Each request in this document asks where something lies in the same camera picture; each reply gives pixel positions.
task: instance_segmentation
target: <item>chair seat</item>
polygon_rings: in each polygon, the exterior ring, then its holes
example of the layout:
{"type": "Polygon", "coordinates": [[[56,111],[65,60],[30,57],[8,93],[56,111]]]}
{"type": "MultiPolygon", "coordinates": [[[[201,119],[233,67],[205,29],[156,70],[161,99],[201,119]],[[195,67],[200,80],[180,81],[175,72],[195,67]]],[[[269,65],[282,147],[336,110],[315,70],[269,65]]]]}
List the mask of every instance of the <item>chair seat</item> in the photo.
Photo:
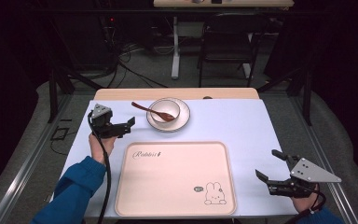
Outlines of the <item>chair seat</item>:
{"type": "Polygon", "coordinates": [[[249,63],[252,49],[247,35],[207,35],[205,36],[205,61],[221,63],[249,63]]]}

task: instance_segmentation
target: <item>cartoon rabbit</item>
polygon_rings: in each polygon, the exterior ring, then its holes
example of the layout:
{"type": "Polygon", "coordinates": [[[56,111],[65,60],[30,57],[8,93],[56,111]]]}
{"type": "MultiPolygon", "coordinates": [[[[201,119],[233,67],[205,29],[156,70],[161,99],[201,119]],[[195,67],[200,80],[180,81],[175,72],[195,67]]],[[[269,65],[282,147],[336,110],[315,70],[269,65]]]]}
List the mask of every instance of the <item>cartoon rabbit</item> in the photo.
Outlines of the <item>cartoon rabbit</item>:
{"type": "Polygon", "coordinates": [[[225,193],[223,192],[220,183],[208,183],[206,185],[206,200],[205,204],[226,204],[225,193]]]}

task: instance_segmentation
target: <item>tray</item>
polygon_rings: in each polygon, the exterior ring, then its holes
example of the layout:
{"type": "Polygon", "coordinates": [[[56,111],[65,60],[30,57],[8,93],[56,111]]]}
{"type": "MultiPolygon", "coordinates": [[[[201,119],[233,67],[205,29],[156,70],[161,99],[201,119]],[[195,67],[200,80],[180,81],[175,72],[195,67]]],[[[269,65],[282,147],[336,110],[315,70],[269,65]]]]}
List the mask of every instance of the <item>tray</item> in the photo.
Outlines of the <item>tray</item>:
{"type": "Polygon", "coordinates": [[[119,180],[123,217],[223,216],[236,209],[227,149],[220,142],[132,143],[119,180]]]}

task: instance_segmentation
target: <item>spoon handle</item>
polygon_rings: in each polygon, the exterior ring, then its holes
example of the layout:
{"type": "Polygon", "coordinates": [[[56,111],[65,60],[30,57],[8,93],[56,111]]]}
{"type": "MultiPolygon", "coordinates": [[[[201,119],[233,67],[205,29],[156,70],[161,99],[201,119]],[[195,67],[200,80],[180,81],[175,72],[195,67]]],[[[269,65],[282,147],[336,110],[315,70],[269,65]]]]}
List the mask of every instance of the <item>spoon handle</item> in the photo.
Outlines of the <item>spoon handle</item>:
{"type": "Polygon", "coordinates": [[[149,111],[149,112],[158,114],[157,111],[154,111],[154,110],[152,110],[152,109],[143,107],[143,106],[141,106],[141,105],[138,105],[138,104],[136,104],[135,102],[132,102],[131,105],[133,105],[133,106],[135,106],[135,107],[137,107],[137,108],[139,108],[139,109],[142,109],[142,110],[145,110],[145,111],[149,111]]]}

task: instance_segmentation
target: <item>white tabletop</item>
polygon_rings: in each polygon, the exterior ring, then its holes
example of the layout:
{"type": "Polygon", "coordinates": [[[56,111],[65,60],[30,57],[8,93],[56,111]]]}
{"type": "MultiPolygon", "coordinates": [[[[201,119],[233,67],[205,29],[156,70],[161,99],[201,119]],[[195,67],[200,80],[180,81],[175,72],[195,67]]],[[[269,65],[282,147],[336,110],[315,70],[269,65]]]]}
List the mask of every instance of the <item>white tabletop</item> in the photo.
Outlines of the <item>white tabletop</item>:
{"type": "Polygon", "coordinates": [[[154,0],[154,7],[292,7],[293,0],[223,0],[212,4],[211,0],[193,3],[191,0],[154,0]]]}
{"type": "MultiPolygon", "coordinates": [[[[231,217],[268,217],[293,215],[296,210],[287,197],[271,196],[267,186],[255,176],[255,169],[274,180],[289,178],[284,161],[271,155],[272,149],[281,150],[277,136],[262,100],[213,99],[185,100],[190,107],[190,121],[176,133],[162,133],[151,127],[145,112],[131,106],[131,101],[91,101],[68,155],[63,171],[90,155],[88,113],[95,104],[112,108],[112,123],[127,122],[135,117],[131,133],[115,143],[110,156],[112,188],[106,217],[120,218],[115,211],[118,180],[125,149],[133,142],[195,142],[219,141],[227,146],[234,182],[237,209],[231,217]]],[[[153,101],[137,101],[151,105],[153,101]]],[[[97,217],[102,208],[106,182],[89,202],[86,217],[97,217]]]]}

